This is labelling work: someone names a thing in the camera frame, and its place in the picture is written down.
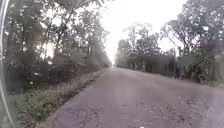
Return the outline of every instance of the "asphalt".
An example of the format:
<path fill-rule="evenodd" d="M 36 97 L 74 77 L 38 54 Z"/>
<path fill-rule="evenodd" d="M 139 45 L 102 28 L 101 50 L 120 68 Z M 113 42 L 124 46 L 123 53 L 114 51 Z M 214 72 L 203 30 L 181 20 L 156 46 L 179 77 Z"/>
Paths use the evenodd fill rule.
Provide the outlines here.
<path fill-rule="evenodd" d="M 109 68 L 39 127 L 223 128 L 224 91 Z"/>

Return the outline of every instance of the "overcast sky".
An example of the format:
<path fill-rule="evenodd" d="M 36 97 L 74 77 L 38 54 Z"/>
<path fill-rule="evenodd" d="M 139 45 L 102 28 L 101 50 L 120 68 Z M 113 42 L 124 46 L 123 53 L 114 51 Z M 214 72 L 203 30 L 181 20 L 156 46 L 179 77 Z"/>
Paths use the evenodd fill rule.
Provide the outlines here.
<path fill-rule="evenodd" d="M 160 28 L 169 20 L 176 19 L 186 0 L 115 0 L 107 4 L 108 9 L 102 11 L 103 27 L 110 32 L 107 37 L 106 51 L 113 61 L 117 43 L 126 35 L 123 30 L 134 22 L 150 23 L 153 30 Z M 173 48 L 168 41 L 160 41 L 163 51 Z"/>

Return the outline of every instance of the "vegetation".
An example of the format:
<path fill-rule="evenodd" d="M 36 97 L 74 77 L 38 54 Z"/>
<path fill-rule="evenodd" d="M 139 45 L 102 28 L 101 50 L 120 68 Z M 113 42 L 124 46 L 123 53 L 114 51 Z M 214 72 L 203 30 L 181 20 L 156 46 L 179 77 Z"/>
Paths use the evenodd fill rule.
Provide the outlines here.
<path fill-rule="evenodd" d="M 9 2 L 3 35 L 6 89 L 16 97 L 10 101 L 19 123 L 32 128 L 96 74 L 79 84 L 74 78 L 110 66 L 104 50 L 108 32 L 99 13 L 105 1 Z M 7 118 L 0 117 L 0 127 L 6 127 L 4 122 Z"/>
<path fill-rule="evenodd" d="M 8 91 L 58 84 L 109 66 L 101 0 L 11 0 L 5 22 Z"/>
<path fill-rule="evenodd" d="M 223 72 L 223 6 L 219 0 L 188 0 L 182 13 L 166 23 L 159 35 L 148 24 L 131 26 L 126 29 L 128 39 L 119 41 L 117 66 L 133 68 L 130 64 L 135 61 L 138 69 L 144 60 L 148 72 L 217 85 Z M 159 37 L 176 45 L 179 56 L 176 49 L 160 51 Z"/>

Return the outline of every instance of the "grass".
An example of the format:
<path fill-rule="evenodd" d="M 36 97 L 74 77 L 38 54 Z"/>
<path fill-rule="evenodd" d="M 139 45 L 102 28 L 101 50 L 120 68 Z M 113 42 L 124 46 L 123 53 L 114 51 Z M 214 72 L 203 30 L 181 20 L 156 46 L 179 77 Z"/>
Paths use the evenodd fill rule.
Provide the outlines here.
<path fill-rule="evenodd" d="M 15 105 L 18 123 L 23 128 L 34 128 L 102 73 L 103 70 L 89 73 L 55 88 L 31 90 L 22 96 L 14 96 L 17 98 L 11 98 L 10 101 Z M 7 122 L 6 117 L 0 118 L 0 127 L 8 128 L 3 127 Z"/>

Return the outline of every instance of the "tree canopy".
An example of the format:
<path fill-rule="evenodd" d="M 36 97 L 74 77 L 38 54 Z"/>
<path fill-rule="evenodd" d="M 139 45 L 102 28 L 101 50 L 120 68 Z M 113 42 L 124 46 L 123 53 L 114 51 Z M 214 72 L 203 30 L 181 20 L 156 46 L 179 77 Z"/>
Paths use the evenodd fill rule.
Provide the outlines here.
<path fill-rule="evenodd" d="M 26 90 L 110 65 L 99 13 L 104 2 L 10 0 L 4 30 L 7 85 L 17 81 L 12 88 Z"/>

